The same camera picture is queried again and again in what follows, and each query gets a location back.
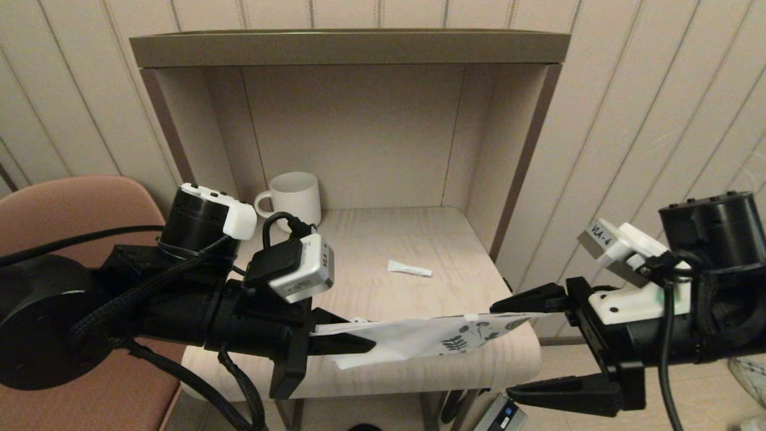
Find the white ribbed ceramic mug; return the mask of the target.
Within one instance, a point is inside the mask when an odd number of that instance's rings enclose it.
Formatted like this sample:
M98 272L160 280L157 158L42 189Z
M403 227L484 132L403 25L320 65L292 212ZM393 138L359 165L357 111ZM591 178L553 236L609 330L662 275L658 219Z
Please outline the white ribbed ceramic mug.
M254 200L257 215L268 218L284 212L306 224L322 223L320 185L314 174L287 172L273 177L268 189Z

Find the pink upholstered chair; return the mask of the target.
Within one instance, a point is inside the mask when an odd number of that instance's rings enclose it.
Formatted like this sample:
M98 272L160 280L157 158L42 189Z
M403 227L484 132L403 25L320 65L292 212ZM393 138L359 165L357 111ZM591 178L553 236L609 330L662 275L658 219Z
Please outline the pink upholstered chair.
M0 199L0 256L89 232L163 224L146 188L121 175L38 183ZM0 384L0 431L163 431L178 380L124 350L60 387Z

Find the white floral zipper pouch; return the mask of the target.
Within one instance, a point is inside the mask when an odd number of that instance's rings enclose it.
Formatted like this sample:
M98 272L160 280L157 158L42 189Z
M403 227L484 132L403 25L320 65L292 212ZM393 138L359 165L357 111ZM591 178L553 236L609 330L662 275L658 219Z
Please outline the white floral zipper pouch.
M544 314L503 312L400 321L352 321L318 325L311 336L318 340L332 335L354 335L374 341L375 346L364 354L331 354L335 365L347 370L420 357L465 354L507 335L535 317L544 317Z

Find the dark metal table leg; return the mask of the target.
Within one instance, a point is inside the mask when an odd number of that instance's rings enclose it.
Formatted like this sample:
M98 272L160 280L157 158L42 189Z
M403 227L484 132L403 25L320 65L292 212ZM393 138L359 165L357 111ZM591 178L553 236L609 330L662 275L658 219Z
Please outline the dark metal table leg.
M274 405L285 431L301 431L303 427L304 399L274 399Z
M454 412L449 431L462 431L470 410L481 394L479 389L427 391L418 393L425 431L440 431L442 414Z

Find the small white toothpaste tube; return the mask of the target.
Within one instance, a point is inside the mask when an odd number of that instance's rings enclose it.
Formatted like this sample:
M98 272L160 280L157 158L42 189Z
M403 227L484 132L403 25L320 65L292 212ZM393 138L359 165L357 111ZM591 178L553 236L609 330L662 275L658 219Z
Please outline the small white toothpaste tube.
M389 260L388 261L388 272L396 272L396 273L402 273L402 274L409 274L409 275L415 275L419 277L432 277L433 272L430 269L422 268L418 266L408 265L402 262Z

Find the beige wooden shelf hutch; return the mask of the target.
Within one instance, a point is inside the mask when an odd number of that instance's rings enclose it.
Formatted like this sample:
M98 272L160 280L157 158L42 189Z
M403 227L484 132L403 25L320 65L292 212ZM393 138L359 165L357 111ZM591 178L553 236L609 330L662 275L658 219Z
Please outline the beige wooden shelf hutch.
M325 210L453 207L496 259L571 35L220 30L131 37L184 182L254 201L304 171Z

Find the grey power adapter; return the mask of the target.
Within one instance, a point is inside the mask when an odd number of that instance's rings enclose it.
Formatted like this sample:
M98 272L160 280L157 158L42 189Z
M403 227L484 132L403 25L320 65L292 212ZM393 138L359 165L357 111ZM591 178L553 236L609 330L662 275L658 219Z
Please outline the grey power adapter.
M514 401L501 397L493 401L472 431L522 431L527 420L528 415Z

